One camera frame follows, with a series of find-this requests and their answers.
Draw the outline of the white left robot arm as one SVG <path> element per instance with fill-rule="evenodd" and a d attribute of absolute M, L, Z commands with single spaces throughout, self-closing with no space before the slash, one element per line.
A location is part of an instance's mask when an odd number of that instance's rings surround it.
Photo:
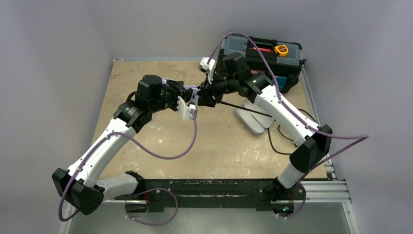
<path fill-rule="evenodd" d="M 196 94 L 197 87 L 185 85 L 183 81 L 162 79 L 156 75 L 143 76 L 136 91 L 119 105 L 104 132 L 86 153 L 68 169 L 54 171 L 52 180 L 61 197 L 59 219 L 68 221 L 78 212 L 89 215 L 105 200 L 136 192 L 139 178 L 134 172 L 109 179 L 99 177 L 128 141 L 156 158 L 171 160 L 170 156 L 151 152 L 134 136 L 152 120 L 154 113 L 166 109 L 177 111 L 182 119 L 195 120 Z"/>

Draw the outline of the lavender umbrella case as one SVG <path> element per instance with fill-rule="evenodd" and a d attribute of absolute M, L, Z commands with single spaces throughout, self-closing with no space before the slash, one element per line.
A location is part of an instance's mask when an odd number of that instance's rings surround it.
<path fill-rule="evenodd" d="M 275 122 L 272 116 L 265 116 L 268 113 L 248 99 L 245 99 L 242 107 L 251 111 L 236 108 L 235 115 L 255 135 L 263 134 Z"/>

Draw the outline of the lavender folding umbrella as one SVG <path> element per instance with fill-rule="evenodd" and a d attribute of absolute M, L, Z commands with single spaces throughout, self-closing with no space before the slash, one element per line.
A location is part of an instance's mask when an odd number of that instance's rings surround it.
<path fill-rule="evenodd" d="M 186 103 L 193 103 L 193 104 L 195 104 L 195 105 L 198 105 L 197 104 L 197 101 L 198 101 L 198 98 L 199 98 L 199 96 L 197 95 L 197 92 L 200 90 L 200 88 L 199 88 L 199 86 L 196 86 L 196 85 L 185 85 L 184 84 L 184 86 L 186 87 L 186 88 L 189 88 L 190 89 L 190 100 L 189 100 L 189 102 L 186 102 Z M 246 108 L 244 108 L 244 107 L 242 107 L 242 106 L 239 106 L 239 105 L 235 105 L 235 104 L 232 104 L 232 103 L 228 103 L 228 102 L 224 102 L 224 101 L 222 101 L 222 96 L 218 96 L 218 97 L 215 97 L 215 96 L 213 96 L 214 97 L 214 99 L 216 100 L 216 104 L 223 104 L 223 105 L 227 105 L 227 106 L 230 106 L 230 107 L 234 107 L 234 108 L 240 108 L 240 109 L 244 109 L 244 110 L 248 110 L 248 111 L 251 111 L 251 109 L 246 109 Z"/>

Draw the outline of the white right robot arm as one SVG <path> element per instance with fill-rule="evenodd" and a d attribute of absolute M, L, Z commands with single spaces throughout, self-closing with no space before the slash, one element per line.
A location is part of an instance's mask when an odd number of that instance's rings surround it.
<path fill-rule="evenodd" d="M 297 149 L 275 178 L 280 189 L 292 188 L 329 154 L 332 129 L 308 119 L 278 92 L 276 82 L 266 74 L 253 74 L 243 54 L 221 56 L 220 61 L 203 57 L 198 69 L 206 74 L 198 89 L 199 105 L 213 107 L 223 95 L 238 93 L 288 131 Z"/>

